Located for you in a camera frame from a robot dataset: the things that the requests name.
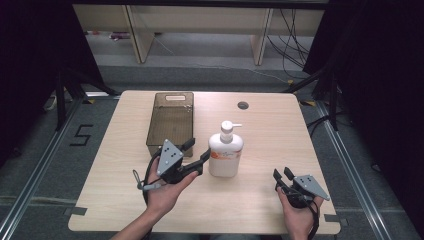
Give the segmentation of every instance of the aluminum rail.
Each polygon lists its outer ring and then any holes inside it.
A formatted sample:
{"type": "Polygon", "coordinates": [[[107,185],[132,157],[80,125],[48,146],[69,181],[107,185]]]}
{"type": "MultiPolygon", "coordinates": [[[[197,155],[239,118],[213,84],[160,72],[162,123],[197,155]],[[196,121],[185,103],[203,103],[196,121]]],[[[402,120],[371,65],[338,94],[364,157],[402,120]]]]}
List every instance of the aluminum rail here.
{"type": "MultiPolygon", "coordinates": [[[[321,101],[317,101],[317,109],[321,117],[327,116],[328,111],[325,107],[325,104],[321,101]]],[[[346,147],[343,144],[343,141],[337,131],[334,131],[330,122],[325,121],[325,128],[327,130],[330,139],[336,148],[337,154],[339,155],[340,161],[343,165],[344,170],[349,178],[350,183],[352,184],[353,190],[358,197],[359,203],[364,210],[365,215],[368,218],[368,221],[371,225],[372,230],[377,239],[393,239],[390,235],[386,223],[384,222],[383,217],[381,216],[377,206],[372,200],[370,194],[368,193],[367,188],[365,187],[364,182],[362,181],[358,171],[356,170],[355,164],[353,163],[346,147]]]]}
{"type": "Polygon", "coordinates": [[[56,153],[59,145],[66,134],[69,123],[71,122],[78,107],[81,106],[83,99],[74,99],[68,110],[68,119],[64,122],[61,129],[56,131],[49,142],[42,157],[38,161],[37,166],[34,168],[30,178],[28,179],[25,187],[22,189],[16,201],[13,203],[7,216],[2,220],[0,225],[0,237],[3,240],[10,239],[19,224],[26,208],[31,201],[32,196],[36,192],[44,174],[46,173],[54,154],[56,153]]]}

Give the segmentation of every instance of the white pump bottle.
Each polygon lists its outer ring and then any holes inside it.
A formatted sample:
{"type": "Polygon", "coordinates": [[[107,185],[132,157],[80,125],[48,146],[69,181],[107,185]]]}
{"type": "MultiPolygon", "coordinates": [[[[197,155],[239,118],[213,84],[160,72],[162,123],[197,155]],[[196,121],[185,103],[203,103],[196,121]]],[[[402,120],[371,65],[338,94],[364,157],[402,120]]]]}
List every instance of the white pump bottle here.
{"type": "Polygon", "coordinates": [[[215,177],[234,177],[237,175],[243,149],[243,139],[233,134],[233,127],[241,127],[231,121],[223,121],[221,133],[209,138],[211,157],[209,159],[209,172],[215,177]]]}

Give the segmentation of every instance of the human hand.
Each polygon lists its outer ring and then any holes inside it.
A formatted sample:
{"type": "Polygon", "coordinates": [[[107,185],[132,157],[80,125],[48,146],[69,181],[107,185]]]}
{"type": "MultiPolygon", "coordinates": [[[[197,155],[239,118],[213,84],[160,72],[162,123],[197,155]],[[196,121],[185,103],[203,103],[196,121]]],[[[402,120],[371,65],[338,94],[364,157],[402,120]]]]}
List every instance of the human hand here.
{"type": "MultiPolygon", "coordinates": [[[[294,208],[290,205],[287,196],[282,192],[281,187],[277,188],[278,197],[283,205],[284,223],[289,232],[291,240],[305,240],[308,239],[309,232],[311,231],[314,219],[312,212],[309,208],[294,208]]],[[[315,204],[311,204],[315,212],[318,211],[324,201],[321,197],[315,197],[315,204]]]]}
{"type": "MultiPolygon", "coordinates": [[[[152,164],[148,178],[149,183],[158,179],[156,172],[159,165],[159,158],[160,157],[157,157],[152,164]]],[[[198,172],[195,171],[187,175],[183,180],[181,180],[181,182],[177,184],[166,184],[158,189],[148,191],[148,204],[146,211],[159,214],[159,217],[163,217],[165,214],[171,211],[172,208],[174,208],[178,196],[188,185],[194,181],[197,175],[198,172]]]]}

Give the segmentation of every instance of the hand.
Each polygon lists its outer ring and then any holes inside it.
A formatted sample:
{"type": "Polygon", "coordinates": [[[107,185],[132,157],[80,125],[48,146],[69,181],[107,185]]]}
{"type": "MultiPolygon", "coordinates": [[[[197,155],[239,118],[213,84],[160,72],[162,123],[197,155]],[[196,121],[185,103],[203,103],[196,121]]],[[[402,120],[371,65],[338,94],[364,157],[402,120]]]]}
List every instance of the hand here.
{"type": "MultiPolygon", "coordinates": [[[[156,175],[158,165],[159,157],[154,160],[150,169],[150,174],[148,178],[149,183],[158,179],[158,176],[156,175]]],[[[158,213],[161,217],[167,214],[169,211],[172,210],[172,208],[174,208],[178,196],[181,194],[181,192],[193,182],[197,175],[197,171],[192,172],[177,184],[166,184],[160,187],[159,189],[153,189],[148,191],[148,204],[146,211],[158,213]]]]}
{"type": "MultiPolygon", "coordinates": [[[[159,157],[154,160],[150,169],[149,183],[158,178],[156,175],[158,165],[159,157]]],[[[159,189],[148,191],[147,209],[112,239],[142,239],[165,214],[174,208],[178,196],[193,182],[197,175],[197,172],[192,172],[177,184],[167,184],[159,189]]]]}
{"type": "MultiPolygon", "coordinates": [[[[294,208],[290,205],[287,196],[282,192],[281,187],[277,188],[278,197],[283,205],[284,222],[289,232],[291,240],[305,240],[308,239],[309,232],[312,229],[314,220],[312,212],[309,208],[294,208]]],[[[324,201],[321,197],[315,197],[314,202],[321,207],[324,201]]],[[[312,209],[316,212],[318,209],[315,204],[311,204],[312,209]]]]}

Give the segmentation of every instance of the wire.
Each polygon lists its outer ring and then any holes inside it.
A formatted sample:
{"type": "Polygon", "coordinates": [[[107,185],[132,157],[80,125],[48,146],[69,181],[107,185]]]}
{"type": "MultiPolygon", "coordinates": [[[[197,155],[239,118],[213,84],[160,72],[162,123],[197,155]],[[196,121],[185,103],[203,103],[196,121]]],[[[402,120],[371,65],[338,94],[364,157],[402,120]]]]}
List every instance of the wire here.
{"type": "Polygon", "coordinates": [[[189,66],[206,67],[206,68],[226,68],[226,69],[236,69],[236,70],[247,70],[247,71],[250,71],[250,72],[253,72],[253,73],[256,73],[256,74],[265,76],[265,77],[275,78],[275,79],[277,79],[277,80],[279,80],[281,82],[284,82],[284,83],[287,83],[288,84],[288,81],[283,80],[283,79],[281,79],[279,77],[276,77],[274,75],[269,75],[269,74],[261,73],[261,72],[258,72],[258,71],[255,71],[255,70],[252,70],[252,69],[249,69],[249,68],[234,68],[234,67],[228,67],[228,66],[224,66],[224,65],[214,65],[214,66],[203,65],[203,64],[187,64],[187,65],[189,65],[189,66]]]}
{"type": "MultiPolygon", "coordinates": [[[[337,115],[341,115],[341,114],[345,114],[344,111],[340,111],[340,112],[336,112],[336,116],[337,115]]],[[[325,115],[323,117],[318,118],[317,120],[314,120],[308,124],[306,124],[306,127],[309,128],[311,126],[314,126],[312,128],[311,133],[309,133],[309,136],[312,138],[312,135],[314,134],[316,128],[318,127],[318,125],[320,125],[321,123],[325,122],[326,120],[328,120],[330,118],[330,115],[325,115]]]]}

